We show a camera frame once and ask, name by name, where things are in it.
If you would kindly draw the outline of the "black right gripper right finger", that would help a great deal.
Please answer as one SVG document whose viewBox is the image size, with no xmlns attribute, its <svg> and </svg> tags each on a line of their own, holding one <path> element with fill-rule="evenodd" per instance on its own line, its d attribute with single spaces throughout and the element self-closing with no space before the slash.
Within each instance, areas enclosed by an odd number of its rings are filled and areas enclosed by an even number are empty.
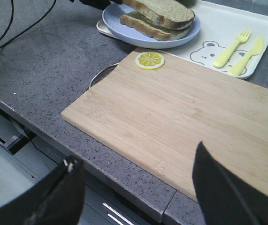
<svg viewBox="0 0 268 225">
<path fill-rule="evenodd" d="M 208 225 L 268 225 L 268 196 L 216 161 L 204 144 L 197 146 L 192 181 Z"/>
</svg>

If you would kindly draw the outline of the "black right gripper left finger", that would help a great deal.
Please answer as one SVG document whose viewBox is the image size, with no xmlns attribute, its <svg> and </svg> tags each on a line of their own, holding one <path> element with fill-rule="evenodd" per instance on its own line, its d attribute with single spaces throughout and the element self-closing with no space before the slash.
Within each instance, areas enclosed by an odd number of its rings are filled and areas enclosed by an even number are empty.
<svg viewBox="0 0 268 225">
<path fill-rule="evenodd" d="M 76 225 L 85 196 L 84 162 L 69 156 L 29 190 L 0 207 L 0 225 Z"/>
</svg>

